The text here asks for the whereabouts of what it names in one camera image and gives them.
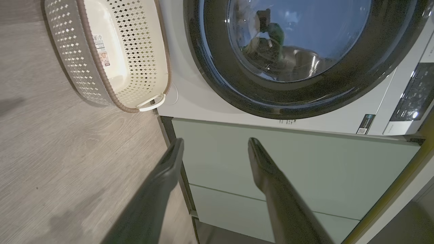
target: wood grain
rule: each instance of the wood grain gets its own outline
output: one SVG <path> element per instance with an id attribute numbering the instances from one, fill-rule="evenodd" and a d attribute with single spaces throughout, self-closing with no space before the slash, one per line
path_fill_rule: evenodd
<path id="1" fill-rule="evenodd" d="M 98 243 L 167 148 L 157 115 L 85 102 L 58 63 L 40 2 L 21 9 L 6 2 L 0 9 L 0 243 Z M 160 243 L 196 243 L 179 186 Z"/>

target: yellow trim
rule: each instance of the yellow trim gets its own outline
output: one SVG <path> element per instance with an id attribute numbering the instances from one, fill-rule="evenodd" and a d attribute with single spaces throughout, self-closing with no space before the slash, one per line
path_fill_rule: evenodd
<path id="1" fill-rule="evenodd" d="M 396 178 L 382 198 L 374 205 L 368 214 L 360 221 L 359 225 L 352 231 L 343 244 L 353 244 L 358 241 L 366 231 L 380 218 L 392 202 L 404 190 L 404 186 L 410 184 L 418 175 L 421 169 L 428 162 L 428 155 L 434 149 L 434 114 L 427 118 L 425 125 L 421 128 L 420 133 L 426 138 L 425 142 L 404 169 Z"/>

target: cabinet drawer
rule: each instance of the cabinet drawer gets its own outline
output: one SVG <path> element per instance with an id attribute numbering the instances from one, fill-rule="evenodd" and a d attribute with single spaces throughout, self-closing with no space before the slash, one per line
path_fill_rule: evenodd
<path id="1" fill-rule="evenodd" d="M 190 185 L 201 222 L 254 238 L 274 242 L 265 201 Z M 341 243 L 359 221 L 315 213 L 332 240 Z"/>
<path id="2" fill-rule="evenodd" d="M 252 126 L 175 119 L 173 126 L 185 140 L 189 183 L 265 200 L 247 154 L 247 140 L 256 137 L 310 209 L 359 220 L 419 149 L 407 142 Z"/>

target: label sticker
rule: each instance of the label sticker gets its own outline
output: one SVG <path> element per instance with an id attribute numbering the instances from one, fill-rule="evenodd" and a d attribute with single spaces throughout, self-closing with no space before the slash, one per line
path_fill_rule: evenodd
<path id="1" fill-rule="evenodd" d="M 296 121 L 296 119 L 279 119 L 279 124 L 292 125 L 295 124 Z"/>
<path id="2" fill-rule="evenodd" d="M 102 39 L 102 35 L 93 35 L 93 42 L 95 42 L 96 50 L 98 51 L 99 60 L 103 66 L 109 66 L 109 54 L 105 49 L 104 40 Z"/>
<path id="3" fill-rule="evenodd" d="M 374 118 L 375 114 L 365 114 L 356 134 L 366 135 L 369 127 L 371 127 L 372 121 L 374 121 Z"/>

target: washing machine door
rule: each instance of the washing machine door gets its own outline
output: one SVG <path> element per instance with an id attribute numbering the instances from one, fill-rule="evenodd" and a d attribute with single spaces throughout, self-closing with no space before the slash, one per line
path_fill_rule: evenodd
<path id="1" fill-rule="evenodd" d="M 233 106 L 302 119 L 349 104 L 399 64 L 429 0 L 184 0 L 205 80 Z"/>

